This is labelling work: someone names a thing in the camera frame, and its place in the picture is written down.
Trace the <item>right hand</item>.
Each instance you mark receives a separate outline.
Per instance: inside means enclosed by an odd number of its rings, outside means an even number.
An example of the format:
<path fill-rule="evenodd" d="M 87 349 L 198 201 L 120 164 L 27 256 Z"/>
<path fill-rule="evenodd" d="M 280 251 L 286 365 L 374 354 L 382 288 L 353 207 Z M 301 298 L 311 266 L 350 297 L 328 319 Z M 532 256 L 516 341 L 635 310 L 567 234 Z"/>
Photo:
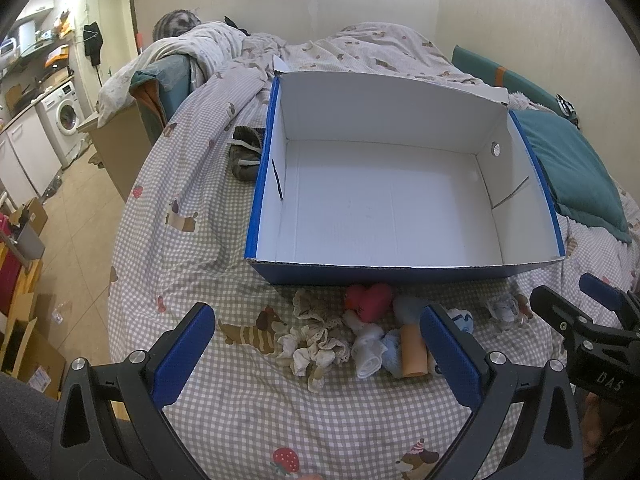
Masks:
<path fill-rule="evenodd" d="M 588 392 L 579 427 L 584 460 L 586 464 L 591 464 L 618 451 L 631 437 L 639 427 L 639 410 L 621 408 Z"/>

